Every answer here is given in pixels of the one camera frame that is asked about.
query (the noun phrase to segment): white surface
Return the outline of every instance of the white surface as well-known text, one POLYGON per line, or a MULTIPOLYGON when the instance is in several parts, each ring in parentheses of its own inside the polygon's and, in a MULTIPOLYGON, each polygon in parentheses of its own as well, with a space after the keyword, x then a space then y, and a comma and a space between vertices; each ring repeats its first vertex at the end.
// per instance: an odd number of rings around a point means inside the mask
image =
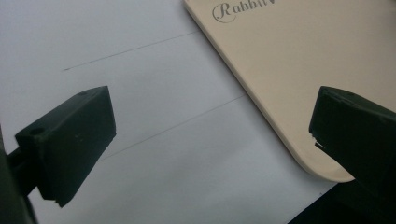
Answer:
POLYGON ((180 0, 0 1, 0 122, 14 134, 107 85, 118 135, 45 223, 285 223, 333 183, 305 173, 180 0))

